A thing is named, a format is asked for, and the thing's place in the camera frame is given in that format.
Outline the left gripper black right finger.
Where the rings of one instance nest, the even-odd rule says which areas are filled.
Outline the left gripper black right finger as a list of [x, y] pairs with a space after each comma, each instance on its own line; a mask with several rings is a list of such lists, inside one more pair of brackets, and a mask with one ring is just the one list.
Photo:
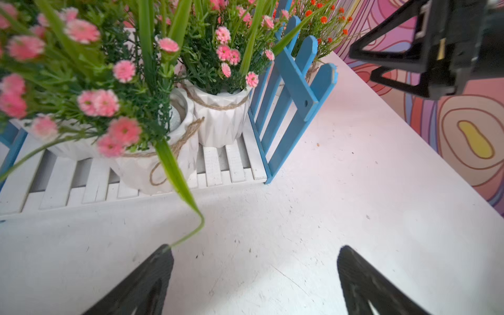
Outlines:
[[337, 270], [349, 314], [427, 314], [349, 245], [340, 249]]

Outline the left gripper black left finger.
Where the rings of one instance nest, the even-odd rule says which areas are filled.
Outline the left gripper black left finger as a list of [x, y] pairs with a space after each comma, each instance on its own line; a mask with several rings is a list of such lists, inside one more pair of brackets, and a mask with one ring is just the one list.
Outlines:
[[161, 314], [173, 265], [170, 246], [160, 246], [85, 314]]

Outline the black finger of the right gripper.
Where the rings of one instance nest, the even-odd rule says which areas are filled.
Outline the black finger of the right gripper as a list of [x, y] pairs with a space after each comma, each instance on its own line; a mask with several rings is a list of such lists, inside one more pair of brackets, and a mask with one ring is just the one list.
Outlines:
[[[432, 1], [408, 1], [395, 13], [382, 23], [362, 36], [350, 46], [349, 56], [354, 60], [378, 65], [379, 68], [371, 73], [371, 80], [398, 89], [417, 97], [429, 96], [428, 65], [430, 50], [432, 47], [432, 30], [429, 29], [431, 22]], [[373, 41], [387, 35], [412, 18], [416, 19], [410, 47], [403, 52], [396, 51], [373, 51], [366, 47]], [[406, 84], [384, 77], [383, 75], [392, 70], [404, 70], [420, 75], [417, 85]]]

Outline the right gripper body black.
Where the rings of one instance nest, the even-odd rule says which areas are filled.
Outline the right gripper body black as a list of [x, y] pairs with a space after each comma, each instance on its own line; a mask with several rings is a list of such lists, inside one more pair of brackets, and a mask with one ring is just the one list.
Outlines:
[[497, 1], [427, 1], [417, 38], [427, 50], [418, 95], [460, 95], [470, 81], [503, 77], [503, 6]]

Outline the orange flower pot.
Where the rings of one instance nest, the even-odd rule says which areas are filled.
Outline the orange flower pot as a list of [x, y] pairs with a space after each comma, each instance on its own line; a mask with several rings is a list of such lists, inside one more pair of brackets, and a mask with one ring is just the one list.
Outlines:
[[301, 21], [309, 19], [299, 33], [298, 40], [292, 50], [296, 57], [304, 40], [313, 36], [318, 42], [316, 60], [319, 60], [336, 50], [349, 38], [349, 28], [353, 17], [346, 14], [345, 7], [351, 1], [294, 1], [291, 12]]

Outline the blue white slatted rack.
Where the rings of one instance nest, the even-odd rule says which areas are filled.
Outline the blue white slatted rack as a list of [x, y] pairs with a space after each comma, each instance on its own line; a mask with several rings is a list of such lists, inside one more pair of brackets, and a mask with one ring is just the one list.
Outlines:
[[47, 151], [194, 207], [198, 148], [236, 143], [266, 67], [332, 9], [313, 1], [296, 20], [278, 1], [2, 1], [1, 127], [38, 147], [1, 172], [1, 213], [22, 211], [21, 167]]

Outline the pink flower pot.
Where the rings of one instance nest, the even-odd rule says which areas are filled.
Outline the pink flower pot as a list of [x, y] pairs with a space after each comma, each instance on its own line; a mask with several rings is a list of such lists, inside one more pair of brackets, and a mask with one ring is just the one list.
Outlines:
[[260, 75], [301, 31], [277, 1], [194, 1], [181, 53], [182, 87], [202, 121], [204, 147], [231, 145], [242, 134]]
[[105, 158], [154, 155], [198, 206], [169, 144], [170, 98], [192, 2], [2, 1], [1, 121], [45, 147], [89, 139]]

